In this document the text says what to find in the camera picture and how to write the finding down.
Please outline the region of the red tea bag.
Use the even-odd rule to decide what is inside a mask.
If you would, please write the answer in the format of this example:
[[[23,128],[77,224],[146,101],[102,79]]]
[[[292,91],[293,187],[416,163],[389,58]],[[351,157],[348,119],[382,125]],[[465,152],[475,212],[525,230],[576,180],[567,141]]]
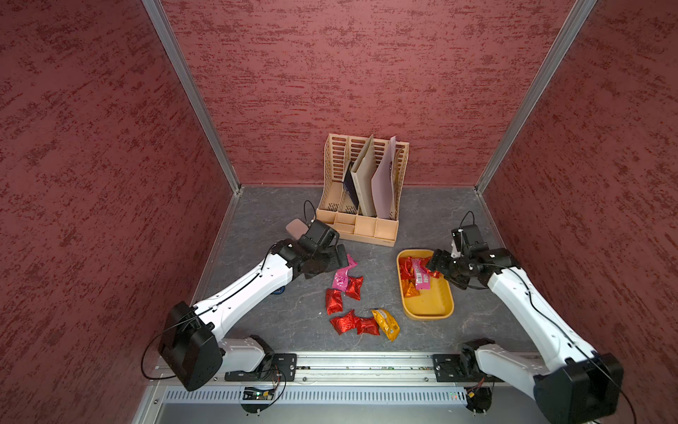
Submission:
[[[351,309],[344,316],[334,317],[330,320],[330,323],[338,335],[343,335],[350,330],[354,330],[357,326],[355,311]]]
[[[361,289],[364,284],[363,277],[348,277],[348,284],[344,291],[347,297],[360,301],[361,300]]]
[[[379,336],[381,335],[380,326],[374,318],[362,318],[357,317],[355,320],[355,328],[358,335],[372,335]]]
[[[328,289],[326,291],[326,312],[329,316],[344,311],[342,295],[343,293],[337,289]]]
[[[399,257],[398,267],[401,280],[411,281],[416,279],[411,256]]]
[[[440,278],[441,273],[430,265],[431,260],[432,257],[422,258],[420,260],[420,268],[422,268],[430,278]]]

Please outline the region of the pink tea bag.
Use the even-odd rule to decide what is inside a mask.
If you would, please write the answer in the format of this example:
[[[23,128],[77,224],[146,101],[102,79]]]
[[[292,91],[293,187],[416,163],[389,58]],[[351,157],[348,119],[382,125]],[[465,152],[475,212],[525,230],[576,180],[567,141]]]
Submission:
[[[429,258],[412,259],[414,284],[418,291],[429,290],[431,288],[431,276],[427,268],[428,261]]]
[[[332,288],[337,291],[345,292],[350,279],[349,279],[349,271],[356,268],[358,263],[352,259],[352,257],[348,254],[347,255],[347,261],[348,265],[344,268],[341,268],[340,270],[337,270],[335,273],[335,277],[333,280]]]

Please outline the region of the red tea bag top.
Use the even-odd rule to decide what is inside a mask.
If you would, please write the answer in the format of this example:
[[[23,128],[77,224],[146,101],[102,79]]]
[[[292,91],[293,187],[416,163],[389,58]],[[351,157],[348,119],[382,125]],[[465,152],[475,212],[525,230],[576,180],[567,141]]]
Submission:
[[[399,257],[398,267],[401,280],[411,281],[416,279],[411,256]]]

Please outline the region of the orange tea bag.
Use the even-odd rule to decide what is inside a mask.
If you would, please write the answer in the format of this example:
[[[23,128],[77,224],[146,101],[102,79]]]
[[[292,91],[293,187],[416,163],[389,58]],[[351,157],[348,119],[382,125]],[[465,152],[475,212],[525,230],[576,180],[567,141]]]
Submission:
[[[405,279],[401,281],[402,295],[404,298],[413,298],[420,296],[420,291],[417,289],[414,281]]]

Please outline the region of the yellow tea bag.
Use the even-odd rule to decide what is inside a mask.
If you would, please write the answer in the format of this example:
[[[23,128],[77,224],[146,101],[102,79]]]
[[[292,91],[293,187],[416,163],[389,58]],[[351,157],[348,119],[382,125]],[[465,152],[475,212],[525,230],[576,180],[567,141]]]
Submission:
[[[391,342],[395,341],[400,334],[400,326],[397,320],[386,309],[373,309],[372,315],[376,323],[381,328],[381,331],[386,335]]]

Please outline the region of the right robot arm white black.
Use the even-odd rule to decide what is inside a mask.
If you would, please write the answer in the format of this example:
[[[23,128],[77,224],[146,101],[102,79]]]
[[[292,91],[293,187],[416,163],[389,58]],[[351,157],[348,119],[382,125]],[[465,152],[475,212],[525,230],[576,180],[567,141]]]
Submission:
[[[616,412],[624,370],[611,353],[600,354],[559,316],[505,248],[468,255],[437,249],[427,268],[464,286],[476,278],[499,298],[536,346],[531,360],[489,338],[463,344],[463,377],[493,376],[533,399],[551,423],[593,422]]]

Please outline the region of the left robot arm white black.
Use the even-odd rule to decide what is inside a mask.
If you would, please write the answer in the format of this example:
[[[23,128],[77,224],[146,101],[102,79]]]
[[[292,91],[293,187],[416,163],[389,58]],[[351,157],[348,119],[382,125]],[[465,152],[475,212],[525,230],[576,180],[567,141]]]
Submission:
[[[282,240],[219,293],[193,306],[183,301],[174,306],[159,336],[158,353],[187,391],[204,386],[222,366],[228,372],[252,372],[266,358],[268,346],[256,337],[228,338],[235,324],[297,277],[310,279],[348,265],[342,244],[307,250],[296,240]]]

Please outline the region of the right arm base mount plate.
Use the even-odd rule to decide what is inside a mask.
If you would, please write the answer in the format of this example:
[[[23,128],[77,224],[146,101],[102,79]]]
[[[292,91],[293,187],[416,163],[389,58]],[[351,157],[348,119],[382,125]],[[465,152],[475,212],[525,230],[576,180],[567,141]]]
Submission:
[[[484,383],[502,383],[502,380],[487,375],[478,369],[467,369],[463,354],[437,353],[432,355],[433,371],[437,383],[463,383],[473,386],[481,380]]]

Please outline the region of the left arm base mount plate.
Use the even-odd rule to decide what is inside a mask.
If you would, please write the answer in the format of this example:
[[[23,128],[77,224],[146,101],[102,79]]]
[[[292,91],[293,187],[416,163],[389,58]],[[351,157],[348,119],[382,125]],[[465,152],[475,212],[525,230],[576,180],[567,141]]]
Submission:
[[[267,354],[261,364],[251,372],[226,372],[226,382],[293,382],[297,370],[298,355],[296,353]]]

